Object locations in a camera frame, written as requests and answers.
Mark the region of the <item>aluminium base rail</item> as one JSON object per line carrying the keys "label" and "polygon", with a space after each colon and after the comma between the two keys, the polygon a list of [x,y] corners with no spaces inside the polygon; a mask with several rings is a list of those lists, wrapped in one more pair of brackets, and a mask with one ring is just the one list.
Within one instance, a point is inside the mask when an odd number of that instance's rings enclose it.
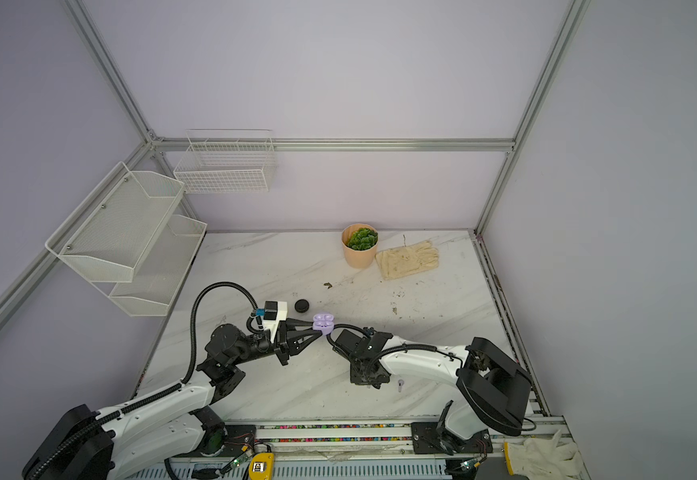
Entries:
{"label": "aluminium base rail", "polygon": [[[288,460],[384,459],[410,455],[444,457],[437,420],[418,417],[396,420],[338,420],[284,422],[226,422],[226,442],[220,457],[230,457],[244,445],[262,444]],[[528,439],[557,439],[572,442],[566,422],[560,417],[532,416],[522,434],[511,437],[493,429],[477,432],[468,440],[452,441],[452,454],[463,457],[478,453],[500,455],[507,444]]]}

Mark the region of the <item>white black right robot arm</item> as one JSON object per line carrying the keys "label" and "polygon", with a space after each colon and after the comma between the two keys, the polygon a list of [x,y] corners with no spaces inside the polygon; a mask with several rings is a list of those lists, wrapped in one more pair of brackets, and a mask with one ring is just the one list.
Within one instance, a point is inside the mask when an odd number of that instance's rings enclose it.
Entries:
{"label": "white black right robot arm", "polygon": [[486,429],[506,436],[524,432],[530,375],[488,339],[437,346],[342,324],[338,330],[338,338],[326,339],[348,360],[351,383],[378,389],[412,377],[452,389],[443,408],[443,428],[462,440]]}

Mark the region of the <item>yellow tag box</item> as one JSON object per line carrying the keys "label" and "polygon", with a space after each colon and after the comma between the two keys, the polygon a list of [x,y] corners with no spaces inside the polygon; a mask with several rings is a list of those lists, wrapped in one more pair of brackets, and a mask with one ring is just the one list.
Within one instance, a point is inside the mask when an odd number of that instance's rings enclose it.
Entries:
{"label": "yellow tag box", "polygon": [[274,454],[272,452],[258,453],[248,464],[249,480],[272,480],[274,477]]}

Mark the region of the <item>black round charging case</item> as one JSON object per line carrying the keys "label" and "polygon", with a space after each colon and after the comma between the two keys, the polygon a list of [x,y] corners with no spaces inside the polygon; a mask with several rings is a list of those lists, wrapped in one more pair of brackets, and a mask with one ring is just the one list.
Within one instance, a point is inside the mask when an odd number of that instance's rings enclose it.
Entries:
{"label": "black round charging case", "polygon": [[305,299],[298,299],[296,300],[296,303],[294,303],[294,309],[298,313],[306,313],[308,310],[310,310],[310,302]]}

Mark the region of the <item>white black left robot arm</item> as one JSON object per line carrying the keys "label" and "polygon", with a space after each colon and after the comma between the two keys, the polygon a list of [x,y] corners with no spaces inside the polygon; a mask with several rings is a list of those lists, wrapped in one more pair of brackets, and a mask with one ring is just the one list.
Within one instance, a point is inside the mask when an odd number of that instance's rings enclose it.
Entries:
{"label": "white black left robot arm", "polygon": [[26,479],[114,479],[136,465],[194,451],[224,434],[226,424],[212,410],[244,380],[240,365],[274,356],[282,365],[324,337],[319,323],[288,318],[284,302],[252,305],[246,329],[224,323],[210,334],[206,359],[198,360],[196,316],[200,303],[218,288],[240,293],[232,282],[210,284],[190,312],[190,363],[180,381],[94,411],[68,410],[22,470]]}

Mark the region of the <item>orange pot with green plant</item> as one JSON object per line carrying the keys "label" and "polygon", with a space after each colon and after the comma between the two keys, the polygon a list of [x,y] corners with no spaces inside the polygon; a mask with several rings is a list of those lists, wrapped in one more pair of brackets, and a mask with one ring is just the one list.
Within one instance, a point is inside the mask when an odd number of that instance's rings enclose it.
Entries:
{"label": "orange pot with green plant", "polygon": [[344,259],[355,269],[368,268],[377,252],[378,232],[366,224],[352,224],[342,231]]}

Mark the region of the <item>white mesh shelf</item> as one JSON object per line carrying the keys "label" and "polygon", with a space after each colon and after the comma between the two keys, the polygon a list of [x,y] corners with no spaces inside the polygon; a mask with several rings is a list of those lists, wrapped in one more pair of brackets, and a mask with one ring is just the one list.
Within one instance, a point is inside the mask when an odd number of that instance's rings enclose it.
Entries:
{"label": "white mesh shelf", "polygon": [[87,282],[130,283],[184,191],[174,178],[120,162],[46,240],[46,250]]}
{"label": "white mesh shelf", "polygon": [[204,222],[172,215],[134,280],[116,284],[108,298],[130,317],[168,316],[204,235]]}

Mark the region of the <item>white glove yellow cuff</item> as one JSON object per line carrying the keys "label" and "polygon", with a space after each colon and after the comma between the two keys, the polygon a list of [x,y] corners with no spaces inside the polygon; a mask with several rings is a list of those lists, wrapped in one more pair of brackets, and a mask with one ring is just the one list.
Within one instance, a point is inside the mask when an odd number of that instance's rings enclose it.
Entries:
{"label": "white glove yellow cuff", "polygon": [[561,443],[562,432],[548,439],[528,438],[522,444],[504,442],[506,468],[511,476],[530,480],[578,479],[584,463],[575,442]]}

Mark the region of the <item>white mesh lower shelf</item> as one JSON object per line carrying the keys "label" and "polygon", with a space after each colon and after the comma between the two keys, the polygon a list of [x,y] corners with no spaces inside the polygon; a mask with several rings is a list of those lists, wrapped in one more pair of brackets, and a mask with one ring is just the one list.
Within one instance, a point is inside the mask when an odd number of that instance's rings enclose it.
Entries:
{"label": "white mesh lower shelf", "polygon": [[204,235],[204,222],[172,215],[134,280],[116,284],[108,298],[130,317],[168,316]]}

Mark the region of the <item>white mesh upper shelf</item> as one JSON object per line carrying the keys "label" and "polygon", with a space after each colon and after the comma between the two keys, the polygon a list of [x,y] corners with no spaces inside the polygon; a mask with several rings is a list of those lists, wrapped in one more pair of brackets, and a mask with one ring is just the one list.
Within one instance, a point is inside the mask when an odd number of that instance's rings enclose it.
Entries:
{"label": "white mesh upper shelf", "polygon": [[46,250],[87,282],[130,283],[184,191],[174,178],[120,162],[46,240]]}

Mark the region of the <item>purple earbud charging case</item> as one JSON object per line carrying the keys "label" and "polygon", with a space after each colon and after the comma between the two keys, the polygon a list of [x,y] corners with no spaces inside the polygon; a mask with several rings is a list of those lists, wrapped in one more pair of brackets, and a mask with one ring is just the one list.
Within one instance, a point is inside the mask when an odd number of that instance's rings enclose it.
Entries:
{"label": "purple earbud charging case", "polygon": [[312,329],[318,330],[322,335],[330,335],[334,331],[336,322],[334,316],[326,312],[320,312],[312,317]]}

